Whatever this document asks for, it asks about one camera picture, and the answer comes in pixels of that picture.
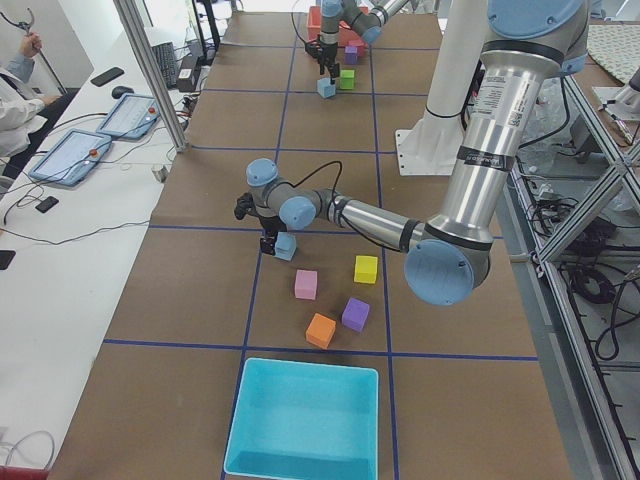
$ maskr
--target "smartphone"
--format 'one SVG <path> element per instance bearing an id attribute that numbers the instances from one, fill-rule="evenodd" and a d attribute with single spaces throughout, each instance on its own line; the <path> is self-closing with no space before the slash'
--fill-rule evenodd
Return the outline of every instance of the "smartphone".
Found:
<path id="1" fill-rule="evenodd" d="M 51 207 L 56 205 L 59 200 L 56 197 L 48 196 L 43 201 L 41 201 L 38 205 L 36 205 L 36 210 L 39 212 L 45 213 L 48 212 Z"/>
<path id="2" fill-rule="evenodd" d="M 0 270 L 6 270 L 15 256 L 15 250 L 0 250 Z"/>
<path id="3" fill-rule="evenodd" d="M 124 74 L 124 70 L 118 67 L 113 67 L 107 70 L 106 72 L 101 73 L 97 77 L 93 77 L 91 79 L 91 83 L 93 83 L 96 87 L 101 87 L 109 83 L 111 80 L 118 78 L 120 75 Z"/>

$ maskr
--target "pink cube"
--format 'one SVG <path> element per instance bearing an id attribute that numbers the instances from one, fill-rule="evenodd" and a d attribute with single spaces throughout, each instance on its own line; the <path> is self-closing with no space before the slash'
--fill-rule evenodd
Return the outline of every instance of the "pink cube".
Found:
<path id="1" fill-rule="evenodd" d="M 358 49 L 358 57 L 364 56 L 364 49 L 365 49 L 366 44 L 362 40 L 360 40 L 360 39 L 349 40 L 349 46 L 350 47 L 356 47 Z"/>
<path id="2" fill-rule="evenodd" d="M 356 332 L 362 332 L 364 324 L 367 322 L 370 308 L 368 303 L 351 297 L 344 312 L 342 312 L 342 324 Z"/>
<path id="3" fill-rule="evenodd" d="M 295 295 L 304 300 L 315 300 L 318 290 L 318 272 L 314 270 L 298 270 L 296 272 Z"/>

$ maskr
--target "person's hand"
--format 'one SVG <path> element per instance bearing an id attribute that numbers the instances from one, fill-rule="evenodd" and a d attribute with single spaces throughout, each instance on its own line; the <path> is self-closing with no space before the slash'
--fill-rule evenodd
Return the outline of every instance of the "person's hand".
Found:
<path id="1" fill-rule="evenodd" d="M 18 51 L 27 58 L 33 58 L 42 50 L 42 40 L 37 33 L 22 37 Z"/>
<path id="2" fill-rule="evenodd" d="M 60 95 L 44 95 L 40 97 L 40 100 L 44 102 L 45 107 L 48 107 L 59 98 L 60 98 Z"/>

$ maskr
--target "label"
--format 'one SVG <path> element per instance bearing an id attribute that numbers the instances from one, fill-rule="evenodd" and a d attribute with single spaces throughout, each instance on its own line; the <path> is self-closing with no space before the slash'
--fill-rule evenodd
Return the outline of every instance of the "label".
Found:
<path id="1" fill-rule="evenodd" d="M 482 81 L 473 114 L 502 127 L 524 129 L 540 84 L 522 77 L 488 76 Z"/>
<path id="2" fill-rule="evenodd" d="M 465 146 L 461 146 L 458 150 L 458 159 L 464 161 L 465 165 L 495 168 L 496 170 L 502 170 L 503 172 L 510 171 L 515 162 L 514 157 L 481 152 L 480 150 Z"/>

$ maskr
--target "white shirt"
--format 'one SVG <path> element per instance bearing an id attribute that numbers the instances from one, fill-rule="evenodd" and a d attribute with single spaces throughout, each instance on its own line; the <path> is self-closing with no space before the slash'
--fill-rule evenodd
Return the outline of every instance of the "white shirt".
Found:
<path id="1" fill-rule="evenodd" d="M 18 54 L 0 72 L 11 78 L 20 93 L 0 77 L 0 157 L 11 157 L 29 146 L 29 134 L 47 119 L 38 115 L 44 102 L 26 84 L 33 72 L 32 59 Z"/>

